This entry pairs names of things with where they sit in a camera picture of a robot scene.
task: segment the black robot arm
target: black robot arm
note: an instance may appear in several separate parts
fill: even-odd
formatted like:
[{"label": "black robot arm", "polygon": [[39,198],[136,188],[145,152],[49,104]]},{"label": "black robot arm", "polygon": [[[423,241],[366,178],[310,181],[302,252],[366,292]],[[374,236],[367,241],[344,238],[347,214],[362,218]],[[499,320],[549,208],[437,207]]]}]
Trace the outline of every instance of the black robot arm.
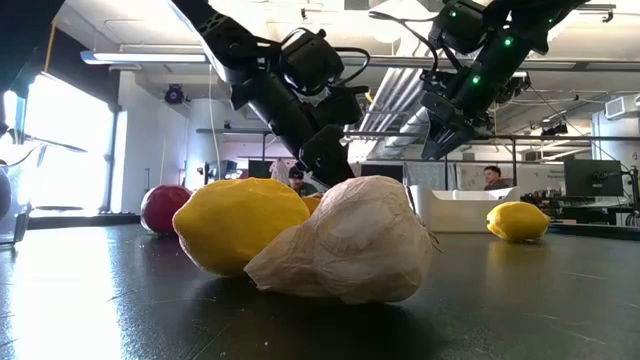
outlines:
[{"label": "black robot arm", "polygon": [[[512,78],[531,51],[546,55],[548,32],[588,0],[494,0],[484,7],[472,0],[451,0],[434,19],[429,40],[443,49],[455,73],[425,71],[425,95],[431,129],[422,157],[446,155],[493,128],[487,110],[531,86]],[[455,58],[455,50],[480,50],[469,66]]]},{"label": "black robot arm", "polygon": [[[252,35],[205,0],[172,0],[182,21],[200,34],[202,46],[219,76],[231,85],[234,110],[248,104],[298,160],[301,170],[333,186],[353,172],[342,127],[360,120],[355,95],[340,80],[344,65],[325,33],[298,29],[282,43]],[[327,96],[316,106],[296,93]]]}]

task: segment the yellow lemon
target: yellow lemon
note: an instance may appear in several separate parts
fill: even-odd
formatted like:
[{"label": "yellow lemon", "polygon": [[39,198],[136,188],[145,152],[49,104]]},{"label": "yellow lemon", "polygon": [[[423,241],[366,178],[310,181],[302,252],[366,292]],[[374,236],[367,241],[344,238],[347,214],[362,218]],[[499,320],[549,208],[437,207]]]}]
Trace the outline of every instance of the yellow lemon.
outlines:
[{"label": "yellow lemon", "polygon": [[309,209],[288,186],[250,178],[200,188],[175,214],[173,226],[196,265],[237,276],[280,232],[308,218]]},{"label": "yellow lemon", "polygon": [[318,205],[320,205],[320,200],[322,199],[315,196],[302,198],[302,201],[304,201],[304,204],[307,205],[307,208],[309,208],[309,213],[311,215],[313,215],[313,212],[316,211],[316,208],[318,207]]},{"label": "yellow lemon", "polygon": [[537,240],[547,230],[550,220],[537,206],[512,201],[491,210],[487,215],[487,228],[506,241]]}]

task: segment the man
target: man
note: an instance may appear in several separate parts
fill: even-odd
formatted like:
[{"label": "man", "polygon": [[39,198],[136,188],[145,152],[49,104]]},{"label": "man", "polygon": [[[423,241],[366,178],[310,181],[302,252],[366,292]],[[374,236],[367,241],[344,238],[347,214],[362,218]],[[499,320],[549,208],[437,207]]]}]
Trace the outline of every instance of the man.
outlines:
[{"label": "man", "polygon": [[289,169],[289,187],[295,190],[300,197],[313,195],[318,192],[315,186],[303,181],[304,174],[297,167]]},{"label": "man", "polygon": [[510,182],[508,180],[501,179],[500,176],[502,176],[502,171],[499,167],[487,166],[486,168],[484,168],[484,180],[487,182],[484,190],[487,191],[510,188]]}]

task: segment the cable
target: cable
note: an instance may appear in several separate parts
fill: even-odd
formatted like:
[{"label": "cable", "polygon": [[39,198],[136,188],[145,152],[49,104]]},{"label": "cable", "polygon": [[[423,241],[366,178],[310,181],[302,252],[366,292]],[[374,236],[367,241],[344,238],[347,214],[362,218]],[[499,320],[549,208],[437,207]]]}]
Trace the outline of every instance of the cable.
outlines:
[{"label": "cable", "polygon": [[406,23],[406,22],[432,22],[438,17],[438,15],[434,17],[426,18],[426,19],[405,19],[405,18],[397,18],[395,16],[381,13],[379,11],[369,11],[369,17],[376,20],[392,20],[392,21],[399,21],[399,22]]},{"label": "cable", "polygon": [[371,61],[371,55],[365,49],[356,48],[356,47],[334,47],[333,49],[336,52],[356,52],[356,53],[360,53],[360,54],[364,55],[364,57],[365,57],[364,63],[362,64],[360,69],[358,69],[358,71],[356,71],[353,74],[351,74],[351,76],[349,76],[348,78],[346,78],[344,80],[340,80],[336,84],[332,84],[333,87],[344,86],[349,81],[351,81],[351,80],[355,79],[356,77],[358,77],[367,68],[367,66],[369,66],[369,62]]},{"label": "cable", "polygon": [[[427,40],[424,36],[420,35],[417,31],[413,30],[411,27],[409,27],[409,25],[407,25],[407,22],[418,22],[418,21],[414,21],[414,19],[399,19],[397,17],[391,16],[389,14],[381,13],[379,11],[369,11],[369,17],[376,20],[395,21],[396,23],[402,25],[405,29],[407,29],[411,34],[413,34],[413,36],[418,38],[418,40],[420,40],[422,43],[427,45],[427,47],[429,48],[429,51],[431,52],[431,56],[433,56],[433,64],[431,64],[431,69],[429,70],[425,78],[431,80],[431,78],[433,77],[433,74],[435,74],[436,70],[438,69],[438,51],[436,50],[436,47],[429,40]],[[421,20],[420,22],[430,22],[435,20],[436,17],[424,19],[424,20]]]},{"label": "cable", "polygon": [[[533,90],[533,92],[554,112],[554,114],[556,116],[560,116],[560,112],[557,111],[553,106],[551,106],[551,104],[549,104],[549,102],[547,101],[547,99],[545,99],[539,92],[538,90],[536,90],[533,85],[531,86],[531,90]],[[573,130],[575,130],[578,134],[580,134],[580,136],[585,136],[585,134],[583,134],[580,130],[578,130],[578,128],[576,128],[575,126],[573,126],[570,122],[565,121],[565,123],[567,125],[569,125]],[[596,147],[598,150],[600,150],[603,154],[607,155],[608,157],[610,157],[612,160],[616,160],[618,161],[618,159],[616,159],[615,157],[613,157],[611,154],[609,154],[608,152],[604,151],[600,145],[596,144],[594,141],[589,140],[589,142],[591,143],[591,145],[593,145],[594,147]],[[623,164],[620,163],[620,165],[622,165],[622,167],[625,169],[625,171],[631,171],[629,170],[629,168]]]},{"label": "cable", "polygon": [[220,166],[220,150],[218,149],[218,139],[216,139],[216,128],[213,126],[213,106],[211,105],[211,86],[213,85],[213,78],[211,75],[211,70],[213,69],[213,65],[209,64],[209,120],[211,121],[211,133],[213,134],[213,146],[216,149],[216,160],[218,161],[218,171],[216,171],[216,175],[218,175],[218,180],[220,180],[220,173],[222,172],[222,168]]},{"label": "cable", "polygon": [[291,38],[299,33],[299,32],[311,32],[309,29],[305,29],[303,27],[299,27],[299,28],[295,28],[293,30],[291,30],[291,32],[289,34],[287,34],[287,36],[284,37],[284,39],[282,39],[282,41],[280,42],[280,44],[282,45],[282,47],[284,47],[284,45],[289,42],[289,40],[291,40]]},{"label": "cable", "polygon": [[453,65],[453,67],[456,70],[460,70],[462,69],[462,64],[460,63],[460,61],[456,58],[456,56],[453,54],[453,52],[451,51],[451,49],[449,49],[446,46],[442,47],[442,50],[444,50],[445,55],[447,55],[447,59],[449,59],[449,61],[451,62],[451,65]]}]

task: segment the table surface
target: table surface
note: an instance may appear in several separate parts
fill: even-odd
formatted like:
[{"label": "table surface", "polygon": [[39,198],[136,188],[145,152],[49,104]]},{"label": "table surface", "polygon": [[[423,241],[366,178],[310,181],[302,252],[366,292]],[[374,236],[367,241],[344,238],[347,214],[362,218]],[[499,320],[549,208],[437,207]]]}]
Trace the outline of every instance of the table surface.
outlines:
[{"label": "table surface", "polygon": [[1,359],[640,359],[640,242],[441,235],[393,305],[255,290],[137,225],[0,249]]}]

